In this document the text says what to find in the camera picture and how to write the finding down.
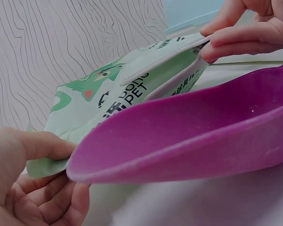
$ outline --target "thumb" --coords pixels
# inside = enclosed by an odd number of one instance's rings
[[[209,36],[220,29],[234,26],[245,11],[242,0],[225,0],[217,17],[201,29],[201,35]]]
[[[65,159],[75,145],[49,132],[0,130],[0,204],[23,171],[26,161],[39,158]]]

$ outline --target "finger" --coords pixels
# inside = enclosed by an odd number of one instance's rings
[[[38,190],[44,186],[46,186],[50,181],[54,180],[62,173],[46,177],[40,179],[31,179],[27,174],[21,174],[17,179],[16,183],[18,183],[23,192],[26,194]]]
[[[282,49],[283,45],[262,43],[259,41],[246,41],[214,47],[211,43],[207,44],[201,51],[202,58],[213,63],[221,57],[242,54],[271,53]]]
[[[46,186],[29,193],[27,196],[34,202],[36,206],[49,202],[55,197],[69,181],[64,173],[54,180],[50,181]]]
[[[76,184],[72,195],[71,206],[65,215],[52,226],[81,226],[88,213],[89,204],[89,186]]]
[[[266,21],[269,21],[271,18],[273,18],[273,15],[271,15],[271,16],[261,16],[259,14],[256,14],[254,21],[255,22],[266,22]]]
[[[26,160],[65,159],[71,155],[76,147],[75,144],[44,131],[21,132],[18,133],[18,138],[26,151]]]
[[[69,181],[50,201],[39,206],[44,221],[51,225],[60,219],[71,205],[75,182]]]
[[[203,27],[200,33],[203,36],[209,36],[220,29],[234,26],[246,9],[242,0],[226,0],[217,17]]]
[[[259,22],[239,27],[224,28],[214,33],[210,41],[215,47],[245,41],[282,44],[283,34],[273,24]]]

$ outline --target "plastic scoop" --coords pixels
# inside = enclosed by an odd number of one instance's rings
[[[145,102],[110,117],[72,154],[88,183],[218,177],[283,162],[283,67]]]

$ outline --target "cartoon illustration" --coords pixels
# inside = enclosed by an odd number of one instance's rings
[[[90,102],[105,80],[110,79],[115,81],[119,72],[125,65],[125,63],[119,63],[121,59],[122,57],[97,69],[82,79],[72,81],[62,85],[62,87],[68,87],[74,91],[80,92],[82,97],[87,102]],[[51,112],[63,109],[71,102],[71,97],[62,91],[56,92],[56,96],[60,98],[60,101],[52,107]]]

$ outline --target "white wall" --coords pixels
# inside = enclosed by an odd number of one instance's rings
[[[41,130],[56,86],[165,29],[161,0],[0,0],[0,127]]]

